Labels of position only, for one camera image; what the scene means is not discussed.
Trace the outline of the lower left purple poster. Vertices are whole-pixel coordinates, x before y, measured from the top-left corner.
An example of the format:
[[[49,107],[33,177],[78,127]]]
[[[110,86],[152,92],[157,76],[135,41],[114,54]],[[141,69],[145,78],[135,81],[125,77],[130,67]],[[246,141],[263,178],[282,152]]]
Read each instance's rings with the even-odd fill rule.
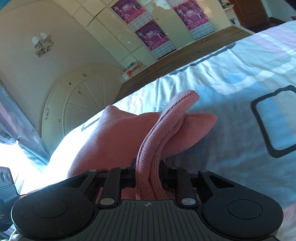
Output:
[[[151,20],[135,32],[150,51],[169,41],[159,25]]]

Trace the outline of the dark wooden bed footboard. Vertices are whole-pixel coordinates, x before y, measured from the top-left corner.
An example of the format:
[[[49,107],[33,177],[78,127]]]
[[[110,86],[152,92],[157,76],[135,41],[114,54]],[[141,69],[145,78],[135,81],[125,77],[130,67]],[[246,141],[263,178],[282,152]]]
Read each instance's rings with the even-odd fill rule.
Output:
[[[252,34],[253,32],[243,27],[230,26],[218,32],[204,36],[201,39],[198,39],[195,42],[168,54],[130,78],[130,80],[126,81],[122,85],[115,102],[134,93],[159,77],[211,54],[222,47],[249,37]]]

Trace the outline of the orange white box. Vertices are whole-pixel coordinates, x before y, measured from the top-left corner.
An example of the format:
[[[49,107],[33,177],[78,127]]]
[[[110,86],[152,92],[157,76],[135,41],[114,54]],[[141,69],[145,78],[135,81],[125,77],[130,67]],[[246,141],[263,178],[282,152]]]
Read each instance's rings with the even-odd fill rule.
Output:
[[[125,70],[122,78],[124,80],[128,80],[128,78],[131,77],[132,73],[137,70],[138,68],[140,68],[140,66],[142,65],[142,63],[140,61],[135,61],[133,63],[131,63]]]

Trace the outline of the wall lamp sconce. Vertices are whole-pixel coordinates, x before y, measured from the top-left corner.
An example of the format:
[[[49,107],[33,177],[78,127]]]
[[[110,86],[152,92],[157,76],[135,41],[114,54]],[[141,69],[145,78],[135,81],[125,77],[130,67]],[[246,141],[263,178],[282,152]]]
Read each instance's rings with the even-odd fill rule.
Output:
[[[51,50],[54,42],[52,41],[51,35],[41,32],[38,36],[34,36],[31,39],[32,44],[35,48],[35,55],[41,57],[45,53]]]

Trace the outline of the lower right purple poster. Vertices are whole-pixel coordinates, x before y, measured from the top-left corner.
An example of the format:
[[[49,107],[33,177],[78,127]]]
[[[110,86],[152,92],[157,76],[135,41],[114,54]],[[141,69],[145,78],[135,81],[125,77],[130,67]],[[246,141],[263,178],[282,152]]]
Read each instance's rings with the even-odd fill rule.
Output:
[[[174,6],[173,9],[181,18],[188,30],[193,30],[209,22],[202,8],[196,1],[184,1]]]

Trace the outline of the cream wardrobe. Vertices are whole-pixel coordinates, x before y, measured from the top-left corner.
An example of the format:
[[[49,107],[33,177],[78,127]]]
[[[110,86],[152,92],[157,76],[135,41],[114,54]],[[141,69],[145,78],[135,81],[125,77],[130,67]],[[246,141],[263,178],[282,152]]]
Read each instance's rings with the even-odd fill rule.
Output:
[[[56,1],[124,68],[231,26],[218,1]]]

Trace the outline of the pink sweatshirt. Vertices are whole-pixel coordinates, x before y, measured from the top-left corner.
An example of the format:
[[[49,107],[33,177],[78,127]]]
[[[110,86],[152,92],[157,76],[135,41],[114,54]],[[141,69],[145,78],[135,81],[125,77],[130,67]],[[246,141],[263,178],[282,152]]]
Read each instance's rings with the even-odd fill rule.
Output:
[[[159,178],[159,163],[201,140],[212,129],[217,116],[188,113],[199,99],[193,90],[175,95],[160,112],[135,115],[109,105],[96,129],[78,152],[67,176],[89,169],[109,171],[130,166],[136,159],[136,187],[123,191],[124,199],[166,200],[174,193],[165,190]]]

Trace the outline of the cream arched headboard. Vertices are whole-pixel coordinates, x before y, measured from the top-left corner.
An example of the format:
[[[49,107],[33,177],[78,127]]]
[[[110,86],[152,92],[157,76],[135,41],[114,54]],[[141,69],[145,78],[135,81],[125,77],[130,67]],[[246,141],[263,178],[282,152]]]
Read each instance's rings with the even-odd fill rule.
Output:
[[[56,83],[42,121],[42,141],[49,154],[70,131],[114,103],[122,76],[118,69],[90,64],[74,69]]]

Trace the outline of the purple poster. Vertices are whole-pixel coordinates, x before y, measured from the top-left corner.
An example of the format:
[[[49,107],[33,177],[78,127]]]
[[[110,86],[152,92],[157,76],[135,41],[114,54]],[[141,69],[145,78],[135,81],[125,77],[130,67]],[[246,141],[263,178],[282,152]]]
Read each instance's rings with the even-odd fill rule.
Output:
[[[181,18],[188,30],[193,30],[209,22],[202,8],[196,1],[184,1],[174,6],[173,9]]]
[[[150,51],[169,41],[159,25],[151,20],[135,32]]]
[[[131,23],[145,12],[143,6],[136,0],[119,0],[111,8],[126,24]]]

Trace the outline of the dark brown wooden door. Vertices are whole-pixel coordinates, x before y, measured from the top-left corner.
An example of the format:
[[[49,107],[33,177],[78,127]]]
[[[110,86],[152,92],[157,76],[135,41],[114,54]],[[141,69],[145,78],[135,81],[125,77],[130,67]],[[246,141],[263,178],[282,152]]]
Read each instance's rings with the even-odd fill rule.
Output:
[[[239,22],[245,28],[268,22],[268,16],[261,0],[229,0]]]

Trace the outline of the cream corner shelf unit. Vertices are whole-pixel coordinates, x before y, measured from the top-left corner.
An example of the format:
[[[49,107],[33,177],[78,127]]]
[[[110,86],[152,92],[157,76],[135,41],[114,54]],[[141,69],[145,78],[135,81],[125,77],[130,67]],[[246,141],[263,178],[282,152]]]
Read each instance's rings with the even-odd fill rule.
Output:
[[[225,0],[219,0],[218,1],[222,9],[225,11],[227,18],[233,25],[240,25],[240,22],[238,20],[238,17],[236,16],[236,13],[234,12],[234,4],[231,4],[229,1]]]

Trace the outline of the upper left purple poster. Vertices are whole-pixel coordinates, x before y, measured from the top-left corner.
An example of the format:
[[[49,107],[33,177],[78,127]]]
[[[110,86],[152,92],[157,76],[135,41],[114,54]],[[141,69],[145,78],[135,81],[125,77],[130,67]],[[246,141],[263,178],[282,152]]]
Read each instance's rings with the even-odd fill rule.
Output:
[[[126,24],[131,23],[145,12],[143,6],[136,0],[119,0],[111,8]]]

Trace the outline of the patterned pastel bed sheet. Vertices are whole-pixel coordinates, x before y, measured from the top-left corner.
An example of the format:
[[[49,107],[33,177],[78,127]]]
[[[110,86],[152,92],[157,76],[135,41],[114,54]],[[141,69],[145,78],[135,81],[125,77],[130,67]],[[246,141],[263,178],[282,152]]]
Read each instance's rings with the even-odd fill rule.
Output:
[[[69,132],[23,188],[11,210],[19,240],[295,240],[295,22],[221,48],[112,106],[160,112],[187,90],[199,95],[187,112],[217,121],[162,161],[188,172],[197,207],[178,207],[175,194],[124,199],[128,188],[119,206],[100,207],[110,170],[67,176],[105,108]]]

